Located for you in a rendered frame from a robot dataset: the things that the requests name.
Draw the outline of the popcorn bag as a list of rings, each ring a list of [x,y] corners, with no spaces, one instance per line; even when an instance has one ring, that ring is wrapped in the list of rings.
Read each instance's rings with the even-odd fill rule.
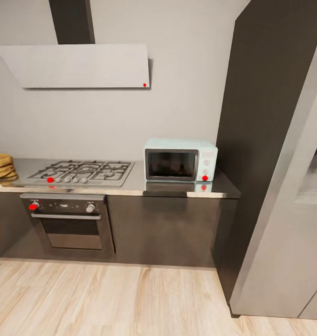
[[[13,160],[11,155],[0,153],[0,179],[16,175]]]

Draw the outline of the microwave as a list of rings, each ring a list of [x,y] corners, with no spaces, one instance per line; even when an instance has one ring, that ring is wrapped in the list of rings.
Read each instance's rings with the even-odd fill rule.
[[[145,180],[211,182],[217,153],[206,139],[149,138],[143,148]]]

